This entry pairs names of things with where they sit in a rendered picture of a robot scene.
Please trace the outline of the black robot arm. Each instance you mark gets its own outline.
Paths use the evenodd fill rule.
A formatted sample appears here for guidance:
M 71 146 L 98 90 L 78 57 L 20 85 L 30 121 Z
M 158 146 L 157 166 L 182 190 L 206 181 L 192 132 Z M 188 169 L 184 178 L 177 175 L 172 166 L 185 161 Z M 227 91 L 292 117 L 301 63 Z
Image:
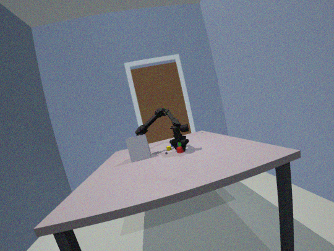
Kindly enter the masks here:
M 165 113 L 164 113 L 165 112 Z M 182 132 L 188 132 L 189 128 L 188 128 L 188 124 L 183 124 L 181 125 L 181 123 L 170 113 L 170 111 L 168 109 L 165 108 L 158 108 L 155 111 L 155 114 L 144 124 L 141 125 L 137 128 L 137 130 L 135 131 L 136 136 L 139 135 L 143 135 L 145 134 L 148 130 L 148 127 L 159 117 L 161 116 L 165 116 L 168 115 L 168 117 L 171 119 L 171 122 L 173 123 L 173 126 L 171 126 L 170 129 L 173 130 L 174 134 L 178 134 L 180 133 L 180 131 Z M 180 129 L 180 130 L 179 130 Z

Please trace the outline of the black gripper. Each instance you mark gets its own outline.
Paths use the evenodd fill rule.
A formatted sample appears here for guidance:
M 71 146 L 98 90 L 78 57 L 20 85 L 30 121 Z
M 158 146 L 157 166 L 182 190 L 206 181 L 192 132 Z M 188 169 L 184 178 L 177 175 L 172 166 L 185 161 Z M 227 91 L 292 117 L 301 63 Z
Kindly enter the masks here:
M 171 143 L 171 145 L 176 149 L 178 147 L 177 143 L 179 142 L 181 143 L 182 149 L 186 151 L 186 145 L 189 143 L 189 140 L 188 139 L 182 140 L 181 133 L 174 134 L 173 137 L 174 139 L 170 140 L 169 143 Z

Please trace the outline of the red block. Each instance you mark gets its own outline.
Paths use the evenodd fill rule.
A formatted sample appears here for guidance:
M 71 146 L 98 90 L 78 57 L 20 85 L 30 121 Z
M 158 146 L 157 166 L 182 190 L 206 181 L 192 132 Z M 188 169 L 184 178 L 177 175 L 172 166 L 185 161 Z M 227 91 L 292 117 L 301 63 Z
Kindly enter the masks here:
M 176 148 L 177 149 L 177 153 L 184 153 L 185 151 L 182 149 L 182 147 L 178 147 Z

